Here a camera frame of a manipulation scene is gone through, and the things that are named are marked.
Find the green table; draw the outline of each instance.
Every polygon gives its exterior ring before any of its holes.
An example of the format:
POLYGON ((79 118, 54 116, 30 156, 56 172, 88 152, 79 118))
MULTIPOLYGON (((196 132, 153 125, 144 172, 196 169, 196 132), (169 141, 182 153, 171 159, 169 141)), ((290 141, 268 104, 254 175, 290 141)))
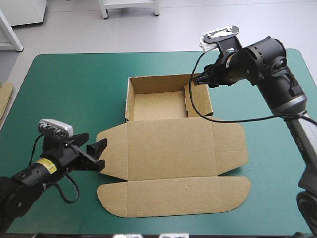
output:
MULTIPOLYGON (((317 90, 296 50, 288 50, 289 66, 308 96, 308 112, 317 118, 317 90)), ((98 132, 124 123, 127 78, 137 75, 190 73, 200 52, 57 54, 37 56, 24 80, 7 120, 0 131, 2 176, 27 166, 37 123, 53 118, 73 125, 75 133, 89 132, 89 143, 98 132)), ((203 66, 217 58, 208 53, 203 66)), ((248 81, 210 90, 215 116, 248 119, 270 115, 258 89, 248 81)), ((187 232, 224 235, 291 235, 309 229, 295 197, 304 163, 282 119, 244 124, 249 162, 227 175, 247 176, 252 183, 246 201, 237 209, 219 214, 157 218, 120 218, 99 203, 97 187, 118 182, 96 172, 73 172, 81 197, 64 203, 57 190, 45 192, 23 218, 16 219, 11 233, 117 234, 187 232)), ((41 152, 40 144, 35 157, 41 152)), ((63 180, 66 195, 74 196, 63 180)))

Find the gray floor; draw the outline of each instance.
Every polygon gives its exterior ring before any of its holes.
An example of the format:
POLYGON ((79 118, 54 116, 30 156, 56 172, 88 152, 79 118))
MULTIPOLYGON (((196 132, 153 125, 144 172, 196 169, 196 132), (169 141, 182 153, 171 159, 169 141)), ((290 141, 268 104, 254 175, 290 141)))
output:
POLYGON ((270 35, 280 39, 286 48, 298 49, 317 82, 317 0, 160 3, 160 16, 154 16, 153 9, 121 9, 110 10, 109 19, 104 20, 97 0, 48 0, 43 25, 15 29, 24 51, 0 52, 0 79, 13 83, 14 100, 36 55, 198 51, 202 33, 237 25, 243 46, 270 35))

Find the cardboard piece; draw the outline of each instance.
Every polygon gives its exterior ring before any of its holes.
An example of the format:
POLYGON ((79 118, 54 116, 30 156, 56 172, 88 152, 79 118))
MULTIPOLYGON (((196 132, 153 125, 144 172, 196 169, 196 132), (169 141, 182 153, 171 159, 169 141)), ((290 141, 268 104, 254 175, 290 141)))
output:
POLYGON ((129 121, 108 139, 101 173, 128 181, 217 176, 248 161, 243 127, 202 118, 129 121))
MULTIPOLYGON (((200 118, 189 98, 189 74, 131 77, 127 123, 108 139, 101 173, 128 182, 104 184, 98 198, 121 217, 229 211, 247 197, 246 177, 218 177, 248 161, 243 127, 200 118)), ((196 107, 212 115, 206 85, 192 87, 196 107)))
POLYGON ((0 119, 2 118, 6 105, 9 102, 13 85, 11 83, 4 83, 0 88, 0 119))
POLYGON ((246 177, 195 177, 104 184, 102 205, 120 217, 153 217, 226 212, 249 194, 246 177))

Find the black robotic arm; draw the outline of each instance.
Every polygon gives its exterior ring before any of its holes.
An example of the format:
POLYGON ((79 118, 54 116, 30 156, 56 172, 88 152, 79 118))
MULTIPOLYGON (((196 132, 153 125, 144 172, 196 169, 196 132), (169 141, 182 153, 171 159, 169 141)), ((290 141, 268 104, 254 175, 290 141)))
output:
POLYGON ((214 88, 247 79, 258 87, 271 112, 285 120, 306 164, 298 184, 305 189, 297 195, 298 208, 316 236, 317 125, 307 115, 307 97, 287 65, 286 50, 279 40, 267 37, 242 48, 238 32, 238 27, 229 26, 201 37, 200 46, 205 52, 218 48, 220 55, 193 79, 194 84, 214 88))
POLYGON ((79 190, 70 177, 73 170, 101 171, 105 161, 99 160, 107 146, 107 139, 87 145, 85 153, 79 147, 88 141, 87 133, 73 135, 70 125, 53 119, 42 119, 38 125, 44 136, 41 159, 11 178, 0 177, 0 236, 15 218, 24 216, 44 191, 55 186, 67 203, 78 199, 79 190), (67 177, 75 186, 77 198, 69 201, 57 182, 67 177))

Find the black cable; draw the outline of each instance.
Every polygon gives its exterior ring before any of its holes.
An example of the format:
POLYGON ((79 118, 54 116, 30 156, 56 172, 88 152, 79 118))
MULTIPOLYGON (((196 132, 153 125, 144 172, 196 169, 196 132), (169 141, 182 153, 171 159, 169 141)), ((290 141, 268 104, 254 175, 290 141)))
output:
POLYGON ((196 68, 198 66, 198 63, 200 61, 200 59, 205 55, 205 52, 202 53, 197 61, 196 61, 196 64, 195 64, 195 67, 190 75, 190 79, 189 79, 189 96, 190 96, 190 101, 192 103, 192 106, 195 110, 195 112, 200 116, 202 117, 203 119, 206 119, 206 120, 209 120, 209 121, 212 121, 212 122, 217 122, 217 123, 240 123, 240 122, 251 122, 251 121, 260 121, 260 120, 267 120, 267 119, 272 119, 272 118, 280 118, 280 117, 291 117, 291 118, 296 118, 296 119, 299 119, 299 118, 302 118, 302 119, 305 119, 313 124, 315 124, 317 126, 317 122, 314 121, 313 119, 309 118, 309 117, 306 117, 306 116, 302 116, 300 114, 278 114, 278 115, 271 115, 271 116, 268 116, 268 117, 264 117, 264 118, 254 118, 254 119, 245 119, 245 120, 214 120, 214 119, 211 119, 211 118, 208 118, 207 116, 204 116, 202 115, 198 109, 196 108, 195 104, 194 104, 194 101, 193 101, 193 96, 192 96, 192 82, 193 82, 193 76, 194 76, 194 73, 196 71, 196 68))
POLYGON ((35 147, 36 147, 36 143, 38 142, 38 140, 43 136, 43 134, 39 135, 33 144, 33 149, 32 149, 32 154, 31 154, 31 158, 30 158, 30 162, 29 162, 29 166, 32 164, 32 160, 33 160, 33 156, 34 156, 34 151, 35 151, 35 147))
POLYGON ((68 204, 71 204, 71 203, 74 203, 74 202, 76 202, 76 201, 78 200, 78 198, 79 198, 79 188, 78 188, 77 183, 76 183, 76 182, 73 180, 73 178, 69 175, 68 169, 66 169, 66 172, 65 172, 64 175, 65 175, 66 178, 68 178, 68 180, 69 180, 69 181, 73 184, 73 186, 75 187, 75 191, 76 191, 76 198, 75 198, 75 200, 72 200, 72 201, 71 201, 71 200, 68 200, 68 199, 65 197, 63 191, 61 190, 61 187, 60 187, 59 184, 56 183, 56 182, 49 182, 49 183, 46 184, 46 186, 52 185, 52 186, 56 187, 56 188, 58 189, 59 194, 60 194, 60 197, 63 199, 63 201, 66 202, 66 203, 68 203, 68 204))

